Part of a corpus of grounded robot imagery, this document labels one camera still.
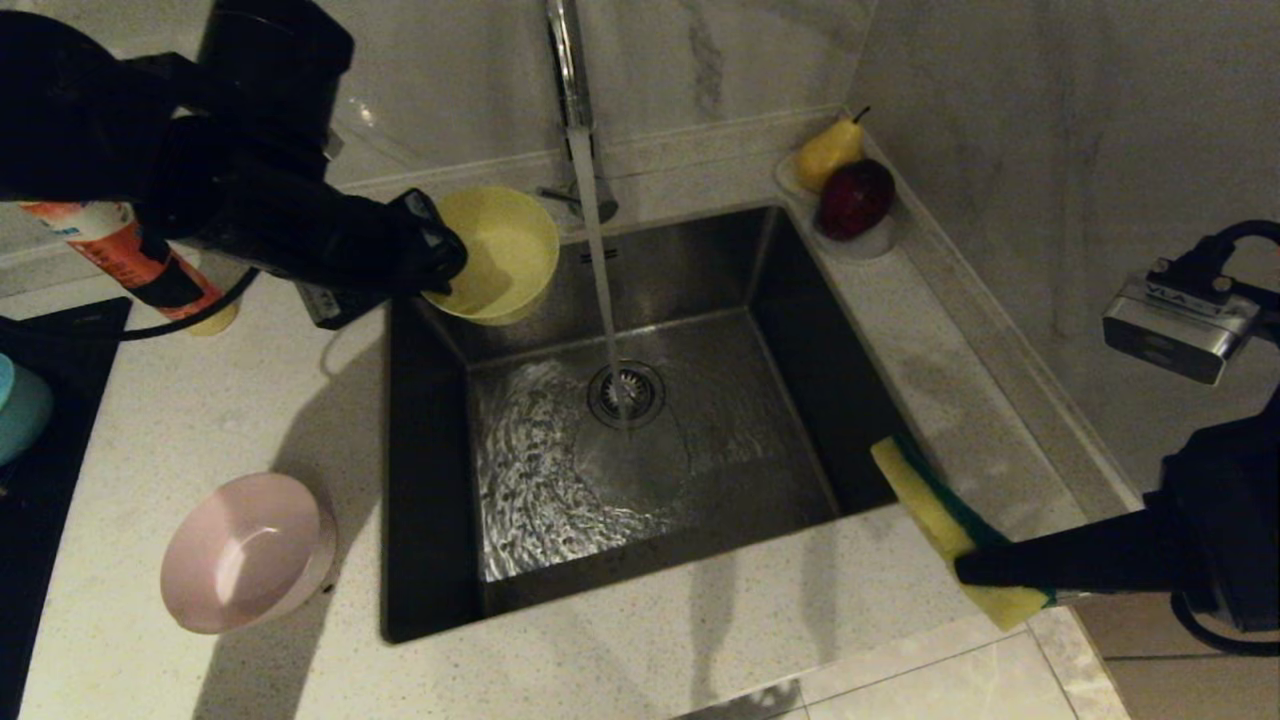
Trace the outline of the yellow plastic bowl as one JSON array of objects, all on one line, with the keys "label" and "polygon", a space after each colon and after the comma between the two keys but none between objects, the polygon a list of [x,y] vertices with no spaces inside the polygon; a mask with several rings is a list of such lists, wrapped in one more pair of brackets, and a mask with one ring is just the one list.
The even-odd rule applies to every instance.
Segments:
[{"label": "yellow plastic bowl", "polygon": [[479,325],[513,325],[545,300],[561,255],[559,228],[534,197],[479,186],[436,204],[468,251],[451,293],[422,292],[436,309]]}]

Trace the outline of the green yellow sponge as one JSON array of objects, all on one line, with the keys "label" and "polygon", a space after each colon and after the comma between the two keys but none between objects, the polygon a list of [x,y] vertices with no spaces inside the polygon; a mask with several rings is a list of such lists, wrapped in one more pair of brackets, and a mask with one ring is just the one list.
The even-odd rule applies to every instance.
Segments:
[{"label": "green yellow sponge", "polygon": [[[942,559],[952,579],[959,579],[956,561],[960,557],[1011,543],[934,474],[911,438],[884,438],[870,447],[870,455],[897,501]],[[1001,632],[1010,632],[1057,605],[1053,591],[1020,585],[957,584]]]}]

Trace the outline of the orange detergent bottle yellow cap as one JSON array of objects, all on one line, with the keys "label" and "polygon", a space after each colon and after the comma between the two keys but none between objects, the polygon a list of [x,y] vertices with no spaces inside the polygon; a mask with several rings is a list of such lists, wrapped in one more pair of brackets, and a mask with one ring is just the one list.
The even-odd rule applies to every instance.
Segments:
[{"label": "orange detergent bottle yellow cap", "polygon": [[46,231],[169,322],[207,311],[224,293],[174,252],[147,237],[127,202],[19,202]]}]

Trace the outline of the chrome faucet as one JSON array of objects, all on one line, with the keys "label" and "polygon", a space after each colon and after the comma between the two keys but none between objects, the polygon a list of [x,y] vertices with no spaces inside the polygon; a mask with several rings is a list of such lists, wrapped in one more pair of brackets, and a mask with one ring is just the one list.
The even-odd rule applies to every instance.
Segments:
[{"label": "chrome faucet", "polygon": [[577,3],[576,0],[543,0],[543,4],[553,60],[564,160],[573,164],[579,159],[571,137],[579,131],[584,132],[588,147],[586,161],[594,179],[596,214],[599,222],[604,224],[616,217],[620,205],[609,181],[600,174],[596,163],[595,118]]}]

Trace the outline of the blue plastic bowl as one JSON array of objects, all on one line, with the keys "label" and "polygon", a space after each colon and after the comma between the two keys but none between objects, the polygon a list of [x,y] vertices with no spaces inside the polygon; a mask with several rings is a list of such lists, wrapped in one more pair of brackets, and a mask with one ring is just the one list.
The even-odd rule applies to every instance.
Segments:
[{"label": "blue plastic bowl", "polygon": [[37,442],[50,423],[52,404],[44,378],[0,354],[0,468]]}]

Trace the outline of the stainless steel sink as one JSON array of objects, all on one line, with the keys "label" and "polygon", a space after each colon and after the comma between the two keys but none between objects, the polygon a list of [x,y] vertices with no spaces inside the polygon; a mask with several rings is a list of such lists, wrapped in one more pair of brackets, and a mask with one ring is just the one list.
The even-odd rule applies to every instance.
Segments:
[{"label": "stainless steel sink", "polygon": [[658,418],[588,407],[608,366],[589,245],[513,325],[389,311],[381,633],[399,644],[893,502],[870,447],[911,434],[780,206],[604,238],[620,357]]}]

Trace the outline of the running water stream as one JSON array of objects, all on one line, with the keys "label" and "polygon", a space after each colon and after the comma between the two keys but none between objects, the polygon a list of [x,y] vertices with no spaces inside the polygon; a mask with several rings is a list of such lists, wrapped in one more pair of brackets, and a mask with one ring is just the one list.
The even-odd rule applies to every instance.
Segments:
[{"label": "running water stream", "polygon": [[614,314],[612,309],[611,283],[605,268],[605,249],[602,233],[599,181],[595,177],[595,167],[591,155],[591,136],[588,127],[570,127],[567,129],[570,154],[573,163],[575,179],[577,182],[579,201],[585,224],[589,252],[591,255],[591,272],[595,286],[596,304],[602,316],[605,334],[605,352],[608,359],[611,388],[614,391],[614,401],[618,413],[618,425],[623,432],[631,430],[628,419],[628,393],[623,383],[621,357],[617,345]]}]

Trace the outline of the round metal drain strainer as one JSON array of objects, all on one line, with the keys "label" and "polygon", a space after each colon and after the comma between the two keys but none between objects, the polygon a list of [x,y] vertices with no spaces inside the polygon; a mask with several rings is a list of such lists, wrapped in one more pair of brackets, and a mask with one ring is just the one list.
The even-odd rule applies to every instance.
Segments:
[{"label": "round metal drain strainer", "polygon": [[588,386],[588,407],[604,427],[636,430],[653,423],[666,405],[666,383],[654,366],[622,360],[618,373],[603,366]]}]

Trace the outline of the pink plastic bowl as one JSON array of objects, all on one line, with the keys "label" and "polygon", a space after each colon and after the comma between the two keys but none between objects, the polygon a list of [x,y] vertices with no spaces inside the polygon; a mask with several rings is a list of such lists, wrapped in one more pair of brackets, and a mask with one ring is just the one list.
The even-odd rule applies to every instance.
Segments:
[{"label": "pink plastic bowl", "polygon": [[175,624],[220,635],[293,612],[337,555],[329,507],[301,480],[264,471],[220,486],[178,527],[160,592]]}]

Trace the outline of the small white dish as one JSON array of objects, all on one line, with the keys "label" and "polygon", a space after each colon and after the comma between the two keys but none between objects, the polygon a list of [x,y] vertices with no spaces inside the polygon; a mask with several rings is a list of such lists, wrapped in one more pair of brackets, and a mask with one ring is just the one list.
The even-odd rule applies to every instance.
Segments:
[{"label": "small white dish", "polygon": [[817,237],[819,251],[832,261],[842,265],[873,263],[887,255],[896,245],[896,220],[887,215],[873,228],[854,240],[838,241],[822,234],[817,229],[818,193],[805,190],[797,181],[794,165],[795,152],[787,152],[774,167],[774,182],[783,193],[796,201],[801,209],[803,224]]}]

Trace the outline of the yellow pear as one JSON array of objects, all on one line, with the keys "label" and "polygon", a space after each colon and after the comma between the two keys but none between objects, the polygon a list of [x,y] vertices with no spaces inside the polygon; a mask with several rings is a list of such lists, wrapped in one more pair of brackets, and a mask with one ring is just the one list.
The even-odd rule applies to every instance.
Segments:
[{"label": "yellow pear", "polygon": [[837,169],[864,158],[861,120],[869,111],[870,106],[854,114],[842,111],[795,152],[794,174],[803,190],[819,193]]}]

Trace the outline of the black induction cooktop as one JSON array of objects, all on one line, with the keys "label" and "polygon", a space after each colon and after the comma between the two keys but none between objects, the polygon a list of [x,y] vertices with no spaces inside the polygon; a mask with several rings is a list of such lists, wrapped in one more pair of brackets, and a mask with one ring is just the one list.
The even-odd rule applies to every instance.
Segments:
[{"label": "black induction cooktop", "polygon": [[0,465],[0,720],[17,720],[52,566],[116,346],[0,332],[0,352],[46,380],[51,420]]}]

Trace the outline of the dark red apple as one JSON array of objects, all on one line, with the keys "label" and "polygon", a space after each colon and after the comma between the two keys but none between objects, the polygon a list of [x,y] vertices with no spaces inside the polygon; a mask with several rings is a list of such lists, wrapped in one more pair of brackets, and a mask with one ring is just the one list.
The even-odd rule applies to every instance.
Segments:
[{"label": "dark red apple", "polygon": [[878,225],[897,196],[893,174],[873,159],[849,163],[827,179],[815,211],[815,228],[836,241],[850,241]]}]

